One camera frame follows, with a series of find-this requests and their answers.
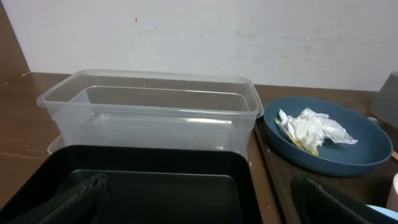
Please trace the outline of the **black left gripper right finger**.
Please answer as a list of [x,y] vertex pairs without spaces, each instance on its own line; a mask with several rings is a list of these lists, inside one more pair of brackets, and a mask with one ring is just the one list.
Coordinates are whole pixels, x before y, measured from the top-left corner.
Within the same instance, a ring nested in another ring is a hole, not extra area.
[[299,174],[292,178],[290,191],[302,223],[371,223],[364,204],[315,180]]

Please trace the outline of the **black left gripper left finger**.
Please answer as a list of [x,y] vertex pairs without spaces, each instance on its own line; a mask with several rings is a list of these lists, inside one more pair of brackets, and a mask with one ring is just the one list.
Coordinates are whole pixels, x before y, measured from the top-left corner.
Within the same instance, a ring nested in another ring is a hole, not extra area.
[[111,181],[104,173],[92,175],[7,224],[101,223],[108,214]]

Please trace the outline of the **white paper napkin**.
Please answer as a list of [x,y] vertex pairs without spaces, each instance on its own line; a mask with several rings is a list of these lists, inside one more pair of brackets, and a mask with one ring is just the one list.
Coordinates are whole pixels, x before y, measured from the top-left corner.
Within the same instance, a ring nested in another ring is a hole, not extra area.
[[305,108],[297,117],[287,115],[282,109],[276,118],[282,120],[282,125],[295,131],[295,136],[309,149],[317,149],[326,139],[335,144],[356,144],[358,140],[348,134],[335,120],[327,114],[316,113],[310,108]]

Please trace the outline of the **green yellow snack wrapper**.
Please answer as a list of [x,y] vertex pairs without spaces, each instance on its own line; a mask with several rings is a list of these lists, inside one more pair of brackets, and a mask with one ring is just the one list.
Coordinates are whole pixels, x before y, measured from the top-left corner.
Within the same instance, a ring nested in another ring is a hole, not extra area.
[[286,140],[292,143],[295,147],[301,149],[302,151],[308,152],[314,156],[317,156],[319,154],[317,149],[309,149],[307,146],[304,146],[301,140],[295,136],[295,131],[293,129],[290,130],[289,128],[286,128],[285,126],[282,125],[282,120],[280,118],[275,118],[274,121],[279,129],[280,134],[284,138],[286,138]]

